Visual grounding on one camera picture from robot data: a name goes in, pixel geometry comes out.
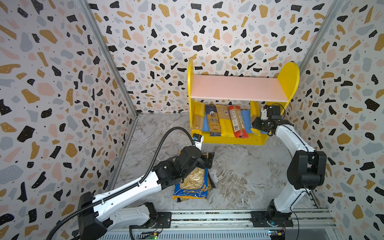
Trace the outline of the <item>plain yellow spaghetti pack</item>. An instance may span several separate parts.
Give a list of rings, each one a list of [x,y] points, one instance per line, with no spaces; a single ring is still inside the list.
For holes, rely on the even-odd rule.
[[[216,105],[216,109],[221,128],[221,136],[234,138],[235,134],[233,131],[232,121],[228,111],[228,107],[223,105]]]

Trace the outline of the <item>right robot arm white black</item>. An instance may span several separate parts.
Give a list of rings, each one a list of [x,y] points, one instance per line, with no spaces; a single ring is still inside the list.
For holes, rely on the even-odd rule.
[[[267,208],[265,219],[272,227],[287,223],[293,207],[299,200],[325,180],[327,155],[316,151],[295,131],[294,126],[281,114],[282,105],[266,105],[252,127],[278,137],[287,147],[292,160],[287,169],[288,183],[280,195]]]

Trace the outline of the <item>dark blue spaghetti pack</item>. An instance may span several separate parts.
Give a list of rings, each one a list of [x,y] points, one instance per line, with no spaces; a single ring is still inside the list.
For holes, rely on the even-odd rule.
[[[221,136],[221,127],[220,121],[217,113],[217,108],[215,105],[205,105],[205,111],[207,115],[207,123],[210,130],[211,137],[220,137]]]

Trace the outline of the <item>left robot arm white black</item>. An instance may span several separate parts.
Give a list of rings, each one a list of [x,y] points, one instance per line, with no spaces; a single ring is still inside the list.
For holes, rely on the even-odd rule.
[[[128,205],[147,195],[184,183],[195,169],[207,171],[213,165],[215,154],[203,154],[195,146],[188,146],[180,154],[159,162],[142,176],[109,192],[94,195],[87,192],[79,200],[79,240],[97,240],[107,231],[128,226],[151,227],[159,218],[152,203],[135,208]]]

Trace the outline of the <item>yellow Pastatime spaghetti pack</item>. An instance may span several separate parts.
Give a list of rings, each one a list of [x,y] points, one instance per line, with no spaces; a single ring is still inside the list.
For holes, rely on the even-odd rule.
[[[201,135],[204,126],[205,119],[205,104],[202,102],[194,101],[194,113],[193,113],[193,121],[191,126],[191,134]]]

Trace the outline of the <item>red spaghetti pack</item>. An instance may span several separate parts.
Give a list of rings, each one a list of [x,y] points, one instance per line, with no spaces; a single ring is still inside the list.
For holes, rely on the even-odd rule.
[[[239,106],[228,106],[235,138],[248,139],[242,111]]]

